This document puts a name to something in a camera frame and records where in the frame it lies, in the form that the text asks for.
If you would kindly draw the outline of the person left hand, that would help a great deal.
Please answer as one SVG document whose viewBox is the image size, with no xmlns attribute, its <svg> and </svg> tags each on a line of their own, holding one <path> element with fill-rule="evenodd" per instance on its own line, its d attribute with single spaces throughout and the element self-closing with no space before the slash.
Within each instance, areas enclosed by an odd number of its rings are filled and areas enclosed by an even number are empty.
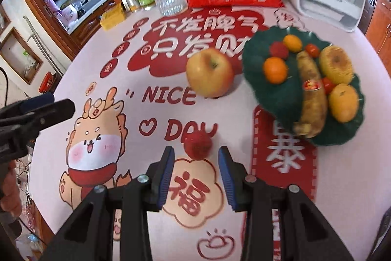
<svg viewBox="0 0 391 261">
<path fill-rule="evenodd" d="M 10 161 L 7 175 L 1 184 L 1 191 L 3 192 L 1 209 L 5 212 L 9 212 L 13 217 L 19 218 L 22 212 L 22 203 L 15 168 L 15 160 Z"/>
</svg>

